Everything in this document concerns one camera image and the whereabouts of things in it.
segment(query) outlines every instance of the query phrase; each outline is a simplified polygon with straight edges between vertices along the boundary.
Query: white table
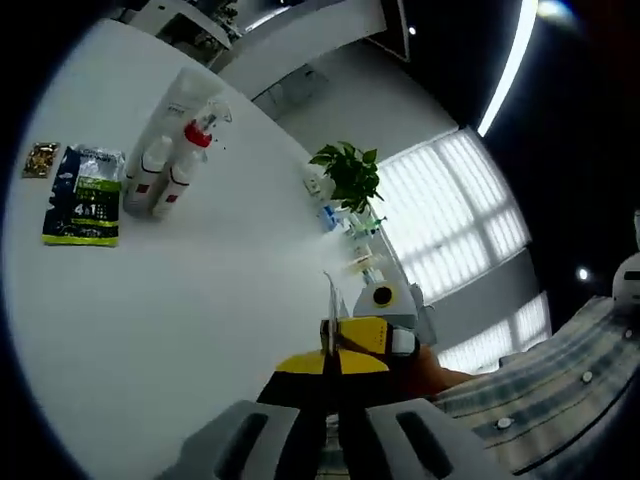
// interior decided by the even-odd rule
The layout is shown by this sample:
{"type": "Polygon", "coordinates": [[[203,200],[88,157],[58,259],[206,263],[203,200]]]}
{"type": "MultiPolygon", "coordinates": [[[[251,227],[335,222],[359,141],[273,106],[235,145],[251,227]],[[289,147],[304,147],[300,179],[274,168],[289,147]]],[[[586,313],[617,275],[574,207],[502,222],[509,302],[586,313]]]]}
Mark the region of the white table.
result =
{"type": "Polygon", "coordinates": [[[179,69],[159,40],[104,21],[61,67],[23,139],[5,219],[5,279],[19,362],[43,413],[93,478],[150,478],[232,402],[254,399],[287,355],[317,348],[336,275],[358,278],[324,234],[297,171],[308,154],[245,97],[226,151],[166,221],[121,214],[117,248],[40,239],[52,177],[21,179],[34,141],[129,152],[179,69]]]}

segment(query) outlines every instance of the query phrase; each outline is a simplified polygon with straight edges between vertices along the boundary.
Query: striped shirt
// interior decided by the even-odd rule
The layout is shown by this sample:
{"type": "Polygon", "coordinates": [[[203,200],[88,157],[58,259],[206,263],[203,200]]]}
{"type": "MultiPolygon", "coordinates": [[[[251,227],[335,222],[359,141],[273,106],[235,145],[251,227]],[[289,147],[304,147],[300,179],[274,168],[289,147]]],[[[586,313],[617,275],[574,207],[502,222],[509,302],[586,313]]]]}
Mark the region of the striped shirt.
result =
{"type": "MultiPolygon", "coordinates": [[[[640,319],[613,313],[610,298],[593,298],[543,344],[429,400],[480,437],[513,474],[570,480],[616,420],[639,371],[639,339],[640,319]],[[505,418],[508,428],[497,428],[505,418]]],[[[330,417],[317,479],[348,478],[337,432],[330,417]]]]}

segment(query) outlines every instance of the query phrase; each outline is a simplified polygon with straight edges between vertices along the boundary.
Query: person's arm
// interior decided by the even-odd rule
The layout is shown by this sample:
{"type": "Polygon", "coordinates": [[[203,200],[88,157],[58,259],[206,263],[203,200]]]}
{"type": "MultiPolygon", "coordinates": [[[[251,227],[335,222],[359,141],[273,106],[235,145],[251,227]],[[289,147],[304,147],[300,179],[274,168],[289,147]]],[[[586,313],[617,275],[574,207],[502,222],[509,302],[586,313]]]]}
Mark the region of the person's arm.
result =
{"type": "Polygon", "coordinates": [[[445,390],[477,378],[477,375],[442,368],[427,345],[422,345],[418,356],[408,366],[396,369],[398,388],[411,397],[437,395],[445,390]]]}

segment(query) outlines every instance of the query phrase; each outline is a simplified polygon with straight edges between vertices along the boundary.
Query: potted plant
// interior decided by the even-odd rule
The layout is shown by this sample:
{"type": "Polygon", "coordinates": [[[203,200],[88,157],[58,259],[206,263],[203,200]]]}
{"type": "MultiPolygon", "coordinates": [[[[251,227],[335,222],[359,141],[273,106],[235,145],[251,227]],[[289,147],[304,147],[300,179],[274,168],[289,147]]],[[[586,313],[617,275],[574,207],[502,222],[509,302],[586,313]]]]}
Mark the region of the potted plant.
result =
{"type": "Polygon", "coordinates": [[[378,151],[363,152],[348,142],[338,143],[342,149],[327,145],[309,163],[324,167],[325,176],[335,183],[331,200],[339,202],[342,208],[362,213],[369,198],[376,196],[384,200],[376,192],[380,183],[376,165],[378,151]]]}

